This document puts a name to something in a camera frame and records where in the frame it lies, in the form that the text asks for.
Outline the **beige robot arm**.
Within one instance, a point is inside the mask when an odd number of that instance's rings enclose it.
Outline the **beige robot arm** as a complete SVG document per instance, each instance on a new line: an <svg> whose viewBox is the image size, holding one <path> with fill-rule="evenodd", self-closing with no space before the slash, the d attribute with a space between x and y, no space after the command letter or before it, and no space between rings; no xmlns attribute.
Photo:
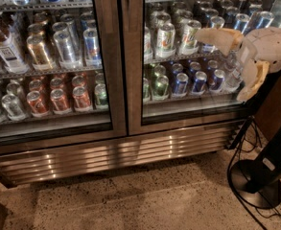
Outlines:
<svg viewBox="0 0 281 230"><path fill-rule="evenodd" d="M255 29L247 35L234 29L205 28L196 32L195 39L216 46L224 56L235 53L243 66L241 76L245 83L237 96L238 101L251 99L267 74L281 70L281 28Z"/></svg>

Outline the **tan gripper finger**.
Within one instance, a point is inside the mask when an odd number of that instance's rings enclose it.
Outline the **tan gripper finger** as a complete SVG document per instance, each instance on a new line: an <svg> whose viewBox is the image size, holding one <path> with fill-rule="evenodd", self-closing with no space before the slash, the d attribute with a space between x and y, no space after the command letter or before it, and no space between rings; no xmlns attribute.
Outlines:
<svg viewBox="0 0 281 230"><path fill-rule="evenodd" d="M195 34L197 41L215 46L225 56L237 49L243 38L240 31L227 28L205 28L198 30Z"/></svg>
<svg viewBox="0 0 281 230"><path fill-rule="evenodd" d="M264 83L269 72L269 63L267 61L249 60L244 66L242 79L245 83L243 89L239 92L237 100L246 102L251 99Z"/></svg>

